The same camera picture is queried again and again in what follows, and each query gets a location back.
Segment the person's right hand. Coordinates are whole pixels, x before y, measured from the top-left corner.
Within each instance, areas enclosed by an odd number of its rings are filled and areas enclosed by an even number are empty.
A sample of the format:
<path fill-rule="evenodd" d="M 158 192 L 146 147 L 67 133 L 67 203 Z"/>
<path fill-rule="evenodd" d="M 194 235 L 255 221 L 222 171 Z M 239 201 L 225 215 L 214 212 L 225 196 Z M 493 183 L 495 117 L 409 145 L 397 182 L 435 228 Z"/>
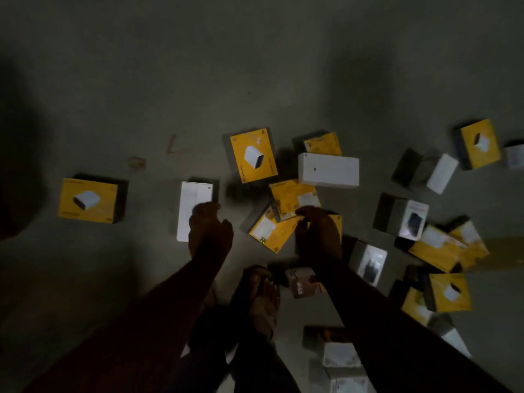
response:
<path fill-rule="evenodd" d="M 299 222 L 296 227 L 296 246 L 301 261 L 315 272 L 342 262 L 342 242 L 334 221 L 326 227 L 303 227 Z"/>

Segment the person's left hand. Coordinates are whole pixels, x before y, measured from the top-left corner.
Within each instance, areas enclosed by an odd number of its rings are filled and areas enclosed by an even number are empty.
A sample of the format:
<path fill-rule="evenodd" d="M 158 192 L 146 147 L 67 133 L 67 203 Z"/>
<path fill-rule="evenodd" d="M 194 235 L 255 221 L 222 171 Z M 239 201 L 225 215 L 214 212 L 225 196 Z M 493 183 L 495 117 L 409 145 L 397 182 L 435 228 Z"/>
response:
<path fill-rule="evenodd" d="M 191 260 L 213 264 L 218 270 L 224 264 L 229 251 L 223 251 L 220 243 L 220 223 L 216 202 L 195 206 L 189 218 L 189 252 Z"/>

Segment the person's right forearm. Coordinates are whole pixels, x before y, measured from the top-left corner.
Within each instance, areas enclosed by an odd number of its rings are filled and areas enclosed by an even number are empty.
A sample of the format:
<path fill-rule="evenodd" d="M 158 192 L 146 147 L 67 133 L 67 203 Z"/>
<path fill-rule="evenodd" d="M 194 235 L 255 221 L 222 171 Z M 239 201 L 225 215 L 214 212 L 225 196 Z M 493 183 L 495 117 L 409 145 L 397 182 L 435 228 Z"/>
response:
<path fill-rule="evenodd" d="M 513 393 L 336 258 L 312 264 L 377 393 Z"/>

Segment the person's left forearm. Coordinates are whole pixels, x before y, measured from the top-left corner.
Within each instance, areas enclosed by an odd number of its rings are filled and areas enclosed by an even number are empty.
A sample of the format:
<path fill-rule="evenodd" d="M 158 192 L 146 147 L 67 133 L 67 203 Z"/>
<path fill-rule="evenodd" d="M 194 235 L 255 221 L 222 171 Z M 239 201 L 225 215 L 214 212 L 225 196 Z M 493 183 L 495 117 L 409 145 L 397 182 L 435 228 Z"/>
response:
<path fill-rule="evenodd" d="M 158 393 L 168 384 L 223 251 L 202 248 L 172 277 L 37 377 L 23 393 Z"/>

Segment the dark sandal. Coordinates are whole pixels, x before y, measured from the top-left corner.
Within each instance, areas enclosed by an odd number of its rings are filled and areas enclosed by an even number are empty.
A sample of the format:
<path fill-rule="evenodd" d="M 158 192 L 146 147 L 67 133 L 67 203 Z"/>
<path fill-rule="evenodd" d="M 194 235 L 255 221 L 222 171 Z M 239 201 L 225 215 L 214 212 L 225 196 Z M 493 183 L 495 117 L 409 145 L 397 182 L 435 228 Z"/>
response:
<path fill-rule="evenodd" d="M 234 294 L 232 296 L 231 302 L 229 304 L 229 309 L 231 311 L 231 316 L 232 316 L 233 320 L 235 320 L 235 322 L 239 324 L 239 328 L 240 328 L 241 331 L 244 331 L 243 330 L 243 317 L 244 317 L 244 312 L 246 310 L 246 305 L 247 305 L 247 299 L 245 298 L 247 283 L 244 281 L 244 277 L 243 277 L 244 276 L 244 272 L 245 272 L 246 269 L 244 269 L 244 271 L 243 271 L 243 275 L 242 275 L 242 278 L 241 278 L 241 280 L 239 282 L 239 286 L 235 290 L 235 292 L 234 292 Z"/>

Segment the person's foot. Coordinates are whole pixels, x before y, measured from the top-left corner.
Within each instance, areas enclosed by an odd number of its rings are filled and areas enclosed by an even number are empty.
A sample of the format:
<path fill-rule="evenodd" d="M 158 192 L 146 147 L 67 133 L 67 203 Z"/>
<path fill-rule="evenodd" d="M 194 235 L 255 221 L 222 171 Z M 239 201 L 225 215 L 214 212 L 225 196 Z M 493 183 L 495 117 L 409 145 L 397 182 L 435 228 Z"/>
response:
<path fill-rule="evenodd" d="M 261 334 L 272 342 L 281 302 L 279 285 L 272 273 L 260 265 L 246 269 L 243 277 L 247 283 L 247 305 L 242 329 Z"/>

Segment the scatter of yellow product boxes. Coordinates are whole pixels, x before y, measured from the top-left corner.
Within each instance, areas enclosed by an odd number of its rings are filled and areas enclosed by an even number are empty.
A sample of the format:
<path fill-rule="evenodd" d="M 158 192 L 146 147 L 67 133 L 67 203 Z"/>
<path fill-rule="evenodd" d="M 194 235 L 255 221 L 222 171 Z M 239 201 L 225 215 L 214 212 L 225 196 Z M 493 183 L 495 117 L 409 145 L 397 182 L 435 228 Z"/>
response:
<path fill-rule="evenodd" d="M 464 145 L 469 166 L 477 169 L 501 159 L 494 127 L 490 119 L 460 128 L 457 133 Z M 276 177 L 278 171 L 267 129 L 230 137 L 242 184 Z M 359 159 L 342 156 L 334 132 L 304 141 L 305 152 L 298 156 L 298 179 L 269 186 L 273 204 L 256 220 L 248 234 L 265 248 L 278 253 L 296 230 L 295 210 L 301 206 L 321 206 L 317 186 L 356 188 L 359 186 Z M 415 168 L 419 182 L 437 194 L 447 187 L 458 160 L 446 153 L 420 159 Z M 63 180 L 58 215 L 61 218 L 114 224 L 123 212 L 126 196 L 122 184 L 94 178 Z M 189 240 L 189 218 L 196 205 L 212 201 L 212 183 L 182 182 L 176 239 Z M 442 230 L 427 223 L 429 205 L 397 198 L 393 202 L 386 231 L 408 244 L 407 252 L 437 272 L 422 272 L 418 285 L 408 288 L 402 310 L 423 325 L 434 313 L 472 310 L 471 296 L 464 270 L 489 255 L 482 238 L 470 219 Z M 350 263 L 369 284 L 376 286 L 382 274 L 387 251 L 362 240 L 352 240 Z M 325 292 L 314 282 L 311 269 L 286 270 L 294 297 Z"/>

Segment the person's leg in dark trousers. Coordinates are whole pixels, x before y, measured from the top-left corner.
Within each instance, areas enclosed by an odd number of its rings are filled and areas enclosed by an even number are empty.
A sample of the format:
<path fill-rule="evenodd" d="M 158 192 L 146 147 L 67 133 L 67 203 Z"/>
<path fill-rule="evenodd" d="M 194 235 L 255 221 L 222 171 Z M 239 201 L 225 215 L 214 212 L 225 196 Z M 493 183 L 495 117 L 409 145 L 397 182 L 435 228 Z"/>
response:
<path fill-rule="evenodd" d="M 227 376 L 233 393 L 301 393 L 269 338 L 224 306 L 199 315 L 187 346 L 164 393 L 217 393 Z"/>

